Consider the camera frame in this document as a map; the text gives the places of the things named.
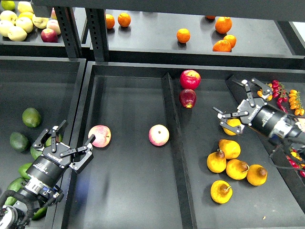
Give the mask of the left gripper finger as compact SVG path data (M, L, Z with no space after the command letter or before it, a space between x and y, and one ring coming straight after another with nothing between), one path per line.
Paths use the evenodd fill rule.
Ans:
M92 154L95 135L91 135L84 146L68 149L60 153L60 167L67 169L70 167L76 173L81 173L94 158Z
M54 126L52 129L44 129L34 141L32 147L38 151L43 151L47 148L45 142L51 138L51 153L55 153L57 151L56 144L59 143L60 135L63 136L66 126L67 121L63 120L58 126Z

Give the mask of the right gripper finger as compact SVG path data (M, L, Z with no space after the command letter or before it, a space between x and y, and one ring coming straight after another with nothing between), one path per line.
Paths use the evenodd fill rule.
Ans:
M269 96L273 95L271 87L256 78L251 80L238 80L236 77L232 78L234 89L232 89L233 97L237 102L245 100L250 107L255 107L256 98L265 101Z
M214 106L212 107L212 109L217 112L217 117L219 119L219 125L221 127L223 127L224 129L227 129L237 135L239 135L243 132L244 124L242 123L241 118L247 117L249 115L248 111L239 111L238 110L237 112L233 112L233 113L224 113ZM228 121L233 120L233 119L237 119L240 122L240 124L238 124L237 126L231 126L228 123Z

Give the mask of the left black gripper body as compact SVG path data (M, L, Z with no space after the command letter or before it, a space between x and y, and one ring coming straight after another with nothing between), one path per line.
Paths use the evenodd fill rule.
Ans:
M71 150L71 147L62 142L56 143L55 152L51 146L36 149L41 154L26 171L30 182L53 188L71 163L71 156L61 157L61 154L68 150Z

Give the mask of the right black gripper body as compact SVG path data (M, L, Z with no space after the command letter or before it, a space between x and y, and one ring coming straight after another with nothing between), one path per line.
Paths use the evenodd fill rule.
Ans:
M255 98L253 102L248 99L242 100L237 107L242 114L241 123L250 126L253 130L262 135L273 138L286 138L298 126L295 121L288 117L284 111L269 105L262 98Z

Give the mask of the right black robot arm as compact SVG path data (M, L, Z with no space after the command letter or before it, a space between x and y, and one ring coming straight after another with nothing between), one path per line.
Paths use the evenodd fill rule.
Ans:
M224 113L213 107L218 113L220 126L238 135L248 126L268 138L275 146L273 153L281 150L289 156L291 150L296 150L300 159L295 159L295 162L304 164L305 133L294 115L267 102L267 98L273 95L272 88L256 78L239 81L233 75L225 83L239 105L233 113Z

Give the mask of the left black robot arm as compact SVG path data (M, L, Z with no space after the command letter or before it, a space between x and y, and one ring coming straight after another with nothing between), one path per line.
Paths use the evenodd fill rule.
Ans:
M29 180L18 191L6 190L0 197L0 227L23 229L39 209L52 206L63 199L63 191L57 185L68 168L80 173L93 159L95 135L78 148L59 142L59 135L67 126L64 120L59 126L45 129L33 143L41 151L26 173Z

